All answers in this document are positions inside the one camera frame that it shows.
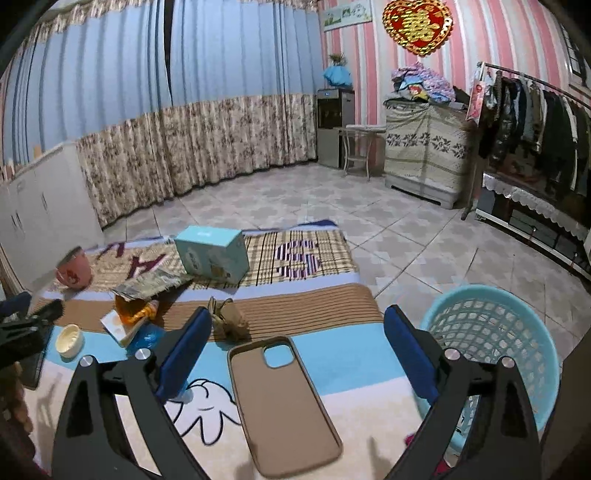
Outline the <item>orange snack wrapper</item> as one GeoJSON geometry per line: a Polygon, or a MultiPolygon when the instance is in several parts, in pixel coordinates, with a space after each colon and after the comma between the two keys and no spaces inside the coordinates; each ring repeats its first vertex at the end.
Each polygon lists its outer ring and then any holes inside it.
{"type": "Polygon", "coordinates": [[[122,296],[116,296],[114,300],[115,311],[126,326],[132,326],[145,320],[154,320],[158,306],[159,302],[156,299],[126,300],[122,296]]]}

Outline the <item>silver foil snack packet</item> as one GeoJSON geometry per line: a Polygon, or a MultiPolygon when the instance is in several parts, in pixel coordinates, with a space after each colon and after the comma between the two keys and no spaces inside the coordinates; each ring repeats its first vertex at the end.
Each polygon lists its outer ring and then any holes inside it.
{"type": "Polygon", "coordinates": [[[149,300],[163,292],[175,290],[193,281],[193,275],[173,273],[163,268],[142,273],[125,280],[112,289],[115,296],[125,301],[149,300]]]}

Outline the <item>brown wrapper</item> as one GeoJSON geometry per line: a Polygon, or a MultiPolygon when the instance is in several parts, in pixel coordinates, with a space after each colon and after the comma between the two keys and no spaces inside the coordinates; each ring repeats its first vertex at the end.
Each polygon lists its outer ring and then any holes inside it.
{"type": "Polygon", "coordinates": [[[207,310],[211,315],[213,337],[216,341],[249,341],[249,321],[231,298],[218,300],[211,297],[207,303],[207,310]]]}

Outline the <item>blue plastic bag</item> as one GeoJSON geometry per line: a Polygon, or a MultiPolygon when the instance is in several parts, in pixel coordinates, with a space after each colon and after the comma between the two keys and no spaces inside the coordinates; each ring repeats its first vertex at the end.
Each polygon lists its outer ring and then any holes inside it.
{"type": "Polygon", "coordinates": [[[126,355],[131,357],[139,349],[152,350],[164,336],[165,330],[153,323],[143,324],[126,347],[126,355]]]}

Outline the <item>black smartphone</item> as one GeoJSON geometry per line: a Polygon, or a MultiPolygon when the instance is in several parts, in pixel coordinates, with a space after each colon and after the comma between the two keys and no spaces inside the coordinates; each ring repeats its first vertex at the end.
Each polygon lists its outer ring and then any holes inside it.
{"type": "Polygon", "coordinates": [[[34,390],[38,387],[52,331],[52,324],[38,327],[37,332],[25,348],[27,356],[20,360],[22,367],[21,382],[28,389],[34,390]]]}

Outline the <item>small white cap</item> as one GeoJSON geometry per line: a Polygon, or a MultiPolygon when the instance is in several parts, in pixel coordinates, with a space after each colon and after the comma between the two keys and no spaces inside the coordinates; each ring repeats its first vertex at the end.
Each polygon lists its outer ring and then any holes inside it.
{"type": "Polygon", "coordinates": [[[62,328],[55,341],[55,349],[64,360],[74,359],[84,345],[82,330],[75,324],[62,328]]]}

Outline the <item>dark wooden furniture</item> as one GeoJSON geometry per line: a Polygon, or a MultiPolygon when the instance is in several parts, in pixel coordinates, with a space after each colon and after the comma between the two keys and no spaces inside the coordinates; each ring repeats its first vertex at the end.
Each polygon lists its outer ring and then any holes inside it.
{"type": "Polygon", "coordinates": [[[563,362],[557,401],[542,441],[543,479],[590,479],[590,332],[563,362]]]}

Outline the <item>pink mug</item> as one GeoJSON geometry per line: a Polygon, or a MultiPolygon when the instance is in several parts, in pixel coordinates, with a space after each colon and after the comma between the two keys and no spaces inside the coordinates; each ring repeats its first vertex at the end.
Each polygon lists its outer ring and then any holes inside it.
{"type": "Polygon", "coordinates": [[[56,280],[65,287],[80,291],[87,288],[93,278],[90,262],[84,250],[77,246],[56,265],[56,280]]]}

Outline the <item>white tissue paper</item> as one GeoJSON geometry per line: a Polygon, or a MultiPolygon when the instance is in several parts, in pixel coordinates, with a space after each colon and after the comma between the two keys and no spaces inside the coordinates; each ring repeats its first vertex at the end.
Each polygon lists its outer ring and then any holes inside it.
{"type": "Polygon", "coordinates": [[[139,320],[133,325],[127,325],[122,322],[115,310],[111,310],[100,319],[100,323],[120,347],[126,348],[145,321],[139,320]]]}

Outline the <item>white side cabinet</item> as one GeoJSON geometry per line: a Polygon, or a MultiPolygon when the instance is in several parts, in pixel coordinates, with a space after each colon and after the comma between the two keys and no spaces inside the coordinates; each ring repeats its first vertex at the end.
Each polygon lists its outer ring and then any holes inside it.
{"type": "Polygon", "coordinates": [[[1,185],[1,247],[25,289],[52,278],[74,247],[103,240],[74,143],[52,148],[1,185]]]}

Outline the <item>light blue plastic basket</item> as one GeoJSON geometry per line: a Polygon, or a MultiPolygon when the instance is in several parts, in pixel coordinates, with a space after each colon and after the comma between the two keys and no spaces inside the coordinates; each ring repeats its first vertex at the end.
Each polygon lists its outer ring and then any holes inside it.
{"type": "Polygon", "coordinates": [[[552,336],[527,303],[502,289],[465,285],[438,298],[420,328],[442,348],[456,349],[472,361],[495,364],[513,358],[537,429],[545,429],[559,392],[560,365],[552,336]]]}

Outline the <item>brown phone case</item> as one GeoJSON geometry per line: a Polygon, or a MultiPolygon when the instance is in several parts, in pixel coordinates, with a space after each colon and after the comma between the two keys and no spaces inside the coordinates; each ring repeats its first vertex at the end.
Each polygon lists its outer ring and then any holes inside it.
{"type": "Polygon", "coordinates": [[[232,348],[228,370],[242,430],[260,474],[287,478],[342,456],[339,433],[289,337],[232,348]]]}

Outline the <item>teal cardboard box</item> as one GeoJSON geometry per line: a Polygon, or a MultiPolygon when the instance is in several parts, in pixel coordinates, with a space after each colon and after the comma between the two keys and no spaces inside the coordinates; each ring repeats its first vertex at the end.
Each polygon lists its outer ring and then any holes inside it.
{"type": "Polygon", "coordinates": [[[249,257],[242,230],[189,226],[174,244],[188,274],[237,284],[249,271],[249,257]]]}

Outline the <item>low tv cabinet lace cover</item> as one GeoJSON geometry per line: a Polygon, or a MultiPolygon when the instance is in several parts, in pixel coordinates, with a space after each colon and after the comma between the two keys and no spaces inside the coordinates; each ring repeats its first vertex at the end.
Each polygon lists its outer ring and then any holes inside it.
{"type": "Polygon", "coordinates": [[[585,249],[590,229],[528,185],[501,173],[484,172],[475,214],[512,232],[580,276],[590,277],[590,258],[585,249]]]}

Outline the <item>cartoon patterned blanket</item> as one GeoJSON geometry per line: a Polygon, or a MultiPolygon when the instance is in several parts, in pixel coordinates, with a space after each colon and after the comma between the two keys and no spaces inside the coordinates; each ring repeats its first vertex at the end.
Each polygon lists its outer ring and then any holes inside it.
{"type": "MultiPolygon", "coordinates": [[[[250,271],[226,287],[197,280],[163,308],[165,330],[182,326],[193,310],[214,297],[231,298],[249,322],[252,340],[290,337],[342,441],[328,465],[294,479],[384,479],[400,458],[406,438],[420,423],[413,392],[384,334],[382,311],[363,284],[360,269],[335,225],[301,225],[245,236],[250,271]]],[[[33,419],[35,460],[51,472],[61,406],[82,355],[99,361],[125,359],[100,323],[113,309],[111,289],[127,277],[156,267],[183,271],[172,239],[111,243],[89,250],[93,282],[71,292],[53,280],[37,306],[65,300],[64,316],[49,341],[38,387],[26,391],[33,419]],[[84,345],[71,361],[57,353],[68,324],[83,331],[84,345]]],[[[238,417],[228,370],[233,345],[211,337],[187,379],[189,401],[165,405],[185,445],[211,479],[263,479],[252,460],[238,417]]]]}

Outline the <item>blue floral curtain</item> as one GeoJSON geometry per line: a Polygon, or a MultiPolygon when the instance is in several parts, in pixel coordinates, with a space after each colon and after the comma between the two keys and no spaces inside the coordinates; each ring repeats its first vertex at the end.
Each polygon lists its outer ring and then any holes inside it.
{"type": "Polygon", "coordinates": [[[317,155],[314,1],[61,1],[1,70],[1,162],[72,142],[101,225],[317,155]]]}

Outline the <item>cloth covered cabinet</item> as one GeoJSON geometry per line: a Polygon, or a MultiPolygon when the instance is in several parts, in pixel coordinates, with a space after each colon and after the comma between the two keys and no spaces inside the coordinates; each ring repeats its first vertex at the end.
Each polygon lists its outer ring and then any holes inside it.
{"type": "Polygon", "coordinates": [[[465,114],[447,105],[385,103],[386,185],[452,209],[464,196],[475,134],[465,114]]]}

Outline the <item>clothes rack with garments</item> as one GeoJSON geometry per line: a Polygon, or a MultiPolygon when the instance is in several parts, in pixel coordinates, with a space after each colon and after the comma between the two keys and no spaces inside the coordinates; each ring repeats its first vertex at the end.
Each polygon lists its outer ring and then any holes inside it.
{"type": "Polygon", "coordinates": [[[590,105],[538,78],[481,62],[467,119],[479,130],[483,176],[526,205],[590,226],[590,105]]]}

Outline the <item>small metal table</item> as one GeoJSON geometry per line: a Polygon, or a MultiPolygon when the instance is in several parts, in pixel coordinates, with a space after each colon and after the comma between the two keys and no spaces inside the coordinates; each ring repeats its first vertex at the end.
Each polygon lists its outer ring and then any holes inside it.
{"type": "Polygon", "coordinates": [[[342,172],[349,175],[349,167],[363,164],[366,178],[370,181],[370,154],[377,138],[387,132],[386,125],[349,124],[339,128],[339,138],[344,147],[344,159],[342,160],[342,172]]]}

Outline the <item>pile of folded clothes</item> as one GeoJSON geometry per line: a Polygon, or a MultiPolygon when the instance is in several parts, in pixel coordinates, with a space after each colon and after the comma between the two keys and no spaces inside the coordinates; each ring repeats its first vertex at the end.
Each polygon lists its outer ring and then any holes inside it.
{"type": "Polygon", "coordinates": [[[421,62],[401,67],[392,72],[392,99],[404,99],[436,105],[453,102],[468,105],[470,97],[462,89],[452,85],[437,71],[424,66],[421,62]]]}

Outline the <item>grey water dispenser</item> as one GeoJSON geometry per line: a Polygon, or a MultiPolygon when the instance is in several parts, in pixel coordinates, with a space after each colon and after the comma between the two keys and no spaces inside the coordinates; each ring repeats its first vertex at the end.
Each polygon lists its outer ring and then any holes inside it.
{"type": "Polygon", "coordinates": [[[318,162],[326,167],[342,169],[345,147],[339,132],[355,122],[355,92],[351,89],[329,88],[315,95],[318,131],[318,162]]]}

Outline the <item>blue covered potted plant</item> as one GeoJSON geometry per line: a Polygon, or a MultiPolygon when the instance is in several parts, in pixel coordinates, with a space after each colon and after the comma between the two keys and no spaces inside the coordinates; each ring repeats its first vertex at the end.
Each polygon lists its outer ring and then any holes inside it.
{"type": "Polygon", "coordinates": [[[331,88],[352,90],[353,78],[346,66],[348,61],[341,53],[329,54],[329,66],[324,71],[325,82],[331,88]]]}

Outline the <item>red gold heart decoration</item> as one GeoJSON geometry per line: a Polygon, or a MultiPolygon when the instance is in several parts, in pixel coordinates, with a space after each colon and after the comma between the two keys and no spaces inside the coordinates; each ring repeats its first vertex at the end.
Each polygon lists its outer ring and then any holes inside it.
{"type": "Polygon", "coordinates": [[[390,1],[382,13],[389,36],[414,55],[426,57],[439,49],[453,31],[451,9],[444,1],[390,1]]]}

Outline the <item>framed wall picture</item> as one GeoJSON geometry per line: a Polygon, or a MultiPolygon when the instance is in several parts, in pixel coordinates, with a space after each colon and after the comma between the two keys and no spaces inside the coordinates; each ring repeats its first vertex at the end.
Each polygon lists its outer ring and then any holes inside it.
{"type": "Polygon", "coordinates": [[[322,31],[324,32],[372,21],[372,8],[370,8],[370,2],[366,0],[351,1],[328,7],[322,10],[321,15],[322,31]]]}

